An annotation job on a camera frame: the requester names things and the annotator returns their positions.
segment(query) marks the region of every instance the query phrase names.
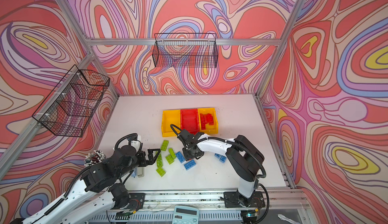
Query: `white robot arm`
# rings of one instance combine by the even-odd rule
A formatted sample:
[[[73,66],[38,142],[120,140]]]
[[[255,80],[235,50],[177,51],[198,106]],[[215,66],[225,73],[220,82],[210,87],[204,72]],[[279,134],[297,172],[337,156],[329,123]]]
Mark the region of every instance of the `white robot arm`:
[[[262,165],[264,156],[245,136],[239,135],[235,139],[222,139],[209,136],[203,132],[198,132],[194,135],[187,130],[181,130],[175,125],[171,125],[171,128],[183,143],[182,151],[186,160],[199,159],[206,151],[224,155],[229,159],[236,173],[240,176],[240,182],[237,193],[232,194],[229,200],[227,200],[227,195],[225,195],[226,207],[258,205],[254,201],[257,197],[255,189],[259,185],[258,179],[266,177],[266,172]],[[263,200],[260,204],[262,207],[265,206]]]
[[[138,150],[130,144],[137,138],[137,134],[129,134],[119,139],[110,158],[84,168],[64,194],[34,215],[24,220],[16,219],[11,224],[81,224],[101,211],[127,207],[131,196],[124,184],[116,181],[136,167],[154,164],[160,154],[160,149],[148,149],[147,160],[141,149],[142,144]],[[124,139],[128,139],[129,144],[119,148],[119,143]],[[108,190],[102,195],[76,209],[107,187]]]

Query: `patterned wall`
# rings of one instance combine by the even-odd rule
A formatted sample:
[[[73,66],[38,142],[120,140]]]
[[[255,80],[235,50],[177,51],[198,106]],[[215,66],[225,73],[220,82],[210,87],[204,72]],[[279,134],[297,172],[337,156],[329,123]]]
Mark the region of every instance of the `patterned wall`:
[[[88,37],[279,38],[295,0],[68,0]],[[119,94],[254,93],[274,47],[221,46],[217,69],[154,68],[151,46],[95,46]]]
[[[260,98],[319,223],[388,222],[388,0],[308,0]]]
[[[119,94],[255,93],[274,46],[231,46],[217,68],[155,68],[152,46],[95,46]]]
[[[54,0],[0,0],[0,4],[2,154],[85,52]],[[0,223],[30,216],[67,188],[94,147],[111,108],[108,91],[83,138],[39,131],[0,181]]]
[[[295,0],[68,0],[88,37],[153,38],[216,32],[219,38],[279,38]]]

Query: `white tabletop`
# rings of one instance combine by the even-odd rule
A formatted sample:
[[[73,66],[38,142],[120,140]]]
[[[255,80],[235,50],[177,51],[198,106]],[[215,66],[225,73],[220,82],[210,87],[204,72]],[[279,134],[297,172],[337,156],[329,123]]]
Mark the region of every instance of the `white tabletop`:
[[[260,179],[266,187],[286,186],[281,170],[269,142],[264,124],[252,95],[166,95],[166,96],[121,96],[113,111],[99,149],[107,156],[113,153],[118,139],[130,133],[141,135],[143,151],[160,148],[164,139],[170,141],[169,148],[182,151],[183,144],[176,137],[162,137],[161,121],[163,110],[185,108],[215,108],[218,120],[218,134],[221,138],[235,138],[244,135],[263,155],[263,166],[267,177]],[[229,160],[221,163],[213,153],[195,160],[196,166],[185,170],[177,159],[171,165],[164,158],[168,151],[162,151],[163,169],[160,177],[156,163],[144,168],[142,178],[129,178],[125,186],[130,191],[177,190],[177,189],[223,189],[237,188],[239,176]]]

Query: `wire basket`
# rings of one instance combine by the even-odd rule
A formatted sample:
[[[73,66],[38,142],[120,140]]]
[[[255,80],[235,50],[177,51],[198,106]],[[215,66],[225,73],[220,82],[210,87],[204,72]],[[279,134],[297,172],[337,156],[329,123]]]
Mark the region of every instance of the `wire basket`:
[[[156,33],[154,36],[155,67],[217,67],[215,33]]]
[[[54,135],[82,137],[108,87],[109,77],[78,70],[48,110],[33,118]]]

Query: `green lego brick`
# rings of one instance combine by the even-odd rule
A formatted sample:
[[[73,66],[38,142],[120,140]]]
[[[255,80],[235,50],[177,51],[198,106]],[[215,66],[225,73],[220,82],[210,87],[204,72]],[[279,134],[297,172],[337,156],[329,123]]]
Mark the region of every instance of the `green lego brick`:
[[[158,174],[160,175],[160,177],[163,177],[164,174],[166,174],[166,171],[162,168],[162,167],[158,167],[156,169],[156,171],[158,172]]]
[[[174,162],[174,159],[172,158],[171,155],[167,155],[167,156],[166,156],[166,160],[167,160],[168,164],[171,164],[171,163]]]
[[[160,149],[161,149],[162,151],[165,151],[165,150],[167,150],[167,146],[168,146],[168,140],[163,140],[163,144],[162,144],[162,146],[160,147]]]
[[[157,167],[163,166],[162,154],[159,154],[158,158],[156,159],[156,166]]]
[[[172,148],[169,148],[168,151],[170,152],[170,155],[172,156],[172,159],[176,159],[177,156],[175,156],[174,150]]]

